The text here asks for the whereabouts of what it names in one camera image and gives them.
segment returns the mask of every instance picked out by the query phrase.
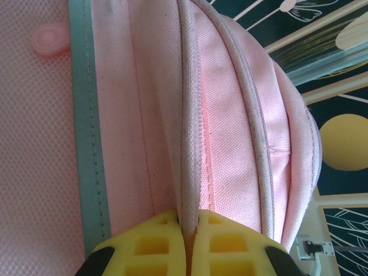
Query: pink plastic button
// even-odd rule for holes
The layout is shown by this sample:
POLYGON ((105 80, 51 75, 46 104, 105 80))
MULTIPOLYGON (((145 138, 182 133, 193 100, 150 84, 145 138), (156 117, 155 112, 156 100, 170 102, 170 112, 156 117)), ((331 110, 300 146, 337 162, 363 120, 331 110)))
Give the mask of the pink plastic button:
POLYGON ((68 22, 46 24, 32 34, 33 49, 43 56, 57 55, 70 47, 68 22))

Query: pink nylon fabric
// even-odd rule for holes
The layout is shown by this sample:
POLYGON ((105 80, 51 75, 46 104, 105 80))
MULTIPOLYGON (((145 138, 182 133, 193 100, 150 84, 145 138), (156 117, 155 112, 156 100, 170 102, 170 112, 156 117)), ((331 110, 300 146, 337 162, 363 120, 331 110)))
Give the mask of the pink nylon fabric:
POLYGON ((320 168, 318 134, 290 80, 249 33, 205 1, 157 0, 147 7, 143 0, 116 0, 108 13, 105 6, 92 4, 113 235, 175 203, 185 209, 186 185, 197 185, 186 175, 200 171, 200 208, 259 232, 266 222, 270 236, 290 249, 320 168), (192 35, 197 43, 189 50, 192 35), (188 64, 199 74, 187 91, 188 64), (195 82, 200 105, 186 110, 195 82), (248 110, 244 87, 254 90, 256 111, 248 110), (187 128, 197 122, 201 137, 192 138, 187 128), (262 131, 264 140, 254 140, 262 131), (194 149, 183 150, 183 143, 194 149), (258 164, 268 168, 269 180, 258 164))
POLYGON ((30 45, 66 0, 0 1, 0 275, 73 275, 83 263, 70 53, 30 45))

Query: yellow circle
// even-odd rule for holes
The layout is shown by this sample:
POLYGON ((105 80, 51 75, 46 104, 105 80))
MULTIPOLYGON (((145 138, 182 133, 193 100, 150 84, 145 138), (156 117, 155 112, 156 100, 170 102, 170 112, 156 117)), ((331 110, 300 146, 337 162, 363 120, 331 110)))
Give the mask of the yellow circle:
POLYGON ((368 119, 342 114, 328 120, 320 129, 323 161, 342 171, 368 168, 368 119))

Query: yellow plastic part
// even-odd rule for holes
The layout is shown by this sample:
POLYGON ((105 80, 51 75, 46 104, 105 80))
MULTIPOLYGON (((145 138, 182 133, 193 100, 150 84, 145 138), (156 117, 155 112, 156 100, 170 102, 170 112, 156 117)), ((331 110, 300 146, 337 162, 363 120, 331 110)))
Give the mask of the yellow plastic part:
MULTIPOLYGON (((185 276, 186 258, 176 211, 164 212, 101 244, 115 252, 103 276, 185 276)), ((201 210, 191 276, 277 276, 267 246, 286 250, 262 234, 201 210)))
POLYGON ((114 247, 103 276, 185 276, 184 241, 176 211, 154 218, 99 244, 114 247))
POLYGON ((279 243, 242 224, 201 210, 191 276, 277 276, 266 252, 279 243))

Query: teal binding strap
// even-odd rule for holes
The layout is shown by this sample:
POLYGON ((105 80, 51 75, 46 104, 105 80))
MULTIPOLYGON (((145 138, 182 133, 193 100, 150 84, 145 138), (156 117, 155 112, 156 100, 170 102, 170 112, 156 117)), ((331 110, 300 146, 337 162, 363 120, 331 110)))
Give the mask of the teal binding strap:
POLYGON ((85 254, 111 237, 90 0, 69 0, 76 162, 85 254))

